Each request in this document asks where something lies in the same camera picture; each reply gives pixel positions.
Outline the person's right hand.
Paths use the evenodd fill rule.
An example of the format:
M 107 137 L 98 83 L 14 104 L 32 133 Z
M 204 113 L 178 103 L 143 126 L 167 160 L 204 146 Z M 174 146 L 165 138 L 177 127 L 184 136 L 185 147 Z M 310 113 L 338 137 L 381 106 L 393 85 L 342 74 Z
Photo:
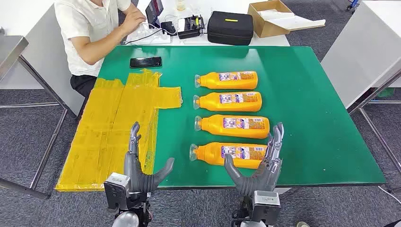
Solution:
M 126 35 L 129 35 L 137 29 L 141 23 L 145 22 L 145 20 L 145 16 L 138 10 L 127 12 L 121 28 Z

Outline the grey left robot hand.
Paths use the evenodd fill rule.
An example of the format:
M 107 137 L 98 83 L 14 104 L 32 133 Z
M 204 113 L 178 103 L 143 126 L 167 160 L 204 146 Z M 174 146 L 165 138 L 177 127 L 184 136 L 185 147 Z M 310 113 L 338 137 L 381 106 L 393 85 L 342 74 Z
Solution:
M 171 173 L 174 166 L 174 158 L 169 158 L 165 166 L 152 175 L 143 173 L 139 160 L 139 140 L 138 134 L 140 124 L 135 122 L 131 128 L 128 143 L 128 151 L 124 158 L 124 175 L 130 178 L 129 192 L 153 192 L 159 184 Z

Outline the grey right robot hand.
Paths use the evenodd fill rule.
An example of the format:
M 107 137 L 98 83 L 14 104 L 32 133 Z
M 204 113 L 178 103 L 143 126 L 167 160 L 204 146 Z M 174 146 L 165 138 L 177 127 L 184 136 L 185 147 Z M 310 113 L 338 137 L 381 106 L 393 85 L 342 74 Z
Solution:
M 253 196 L 254 191 L 274 191 L 276 187 L 282 160 L 279 158 L 284 137 L 282 122 L 273 127 L 274 135 L 268 134 L 267 150 L 258 168 L 252 176 L 243 176 L 234 166 L 232 156 L 225 154 L 224 167 L 235 183 L 236 189 L 242 196 Z

